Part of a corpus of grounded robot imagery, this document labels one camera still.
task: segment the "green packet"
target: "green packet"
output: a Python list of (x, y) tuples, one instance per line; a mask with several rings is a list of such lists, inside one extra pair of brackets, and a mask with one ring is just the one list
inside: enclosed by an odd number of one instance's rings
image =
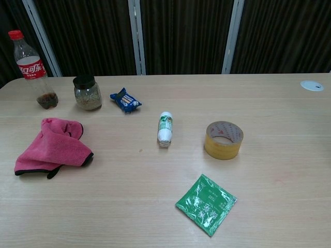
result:
[(236, 201), (236, 197), (202, 174), (176, 207), (212, 236)]

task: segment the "blue wrapper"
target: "blue wrapper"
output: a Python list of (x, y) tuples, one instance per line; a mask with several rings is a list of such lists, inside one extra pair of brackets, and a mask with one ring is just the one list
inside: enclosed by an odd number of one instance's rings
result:
[(123, 88), (119, 93), (111, 94), (110, 98), (115, 100), (117, 105), (125, 112), (131, 112), (141, 105), (134, 97), (127, 94), (126, 89)]

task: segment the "pink cloth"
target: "pink cloth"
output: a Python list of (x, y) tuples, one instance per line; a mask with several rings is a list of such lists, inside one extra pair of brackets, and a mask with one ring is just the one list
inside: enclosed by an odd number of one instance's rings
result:
[(16, 160), (15, 175), (45, 172), (51, 179), (62, 165), (85, 165), (93, 153), (78, 140), (82, 134), (83, 126), (77, 121), (42, 120), (41, 131)]

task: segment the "roll of tape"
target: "roll of tape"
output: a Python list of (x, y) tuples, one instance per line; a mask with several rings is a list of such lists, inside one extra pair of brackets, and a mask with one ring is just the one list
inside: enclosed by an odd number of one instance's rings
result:
[[(214, 137), (225, 137), (232, 143), (218, 142), (214, 140)], [(243, 138), (244, 133), (237, 125), (227, 121), (216, 121), (207, 127), (205, 150), (215, 159), (232, 159), (237, 156)]]

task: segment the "coca-cola bottle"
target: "coca-cola bottle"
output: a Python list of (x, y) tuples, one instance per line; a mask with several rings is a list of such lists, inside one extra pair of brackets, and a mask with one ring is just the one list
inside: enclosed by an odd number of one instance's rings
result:
[(58, 98), (54, 90), (47, 84), (47, 73), (39, 54), (29, 46), (20, 30), (8, 32), (14, 42), (14, 58), (24, 78), (32, 86), (37, 102), (45, 109), (56, 107)]

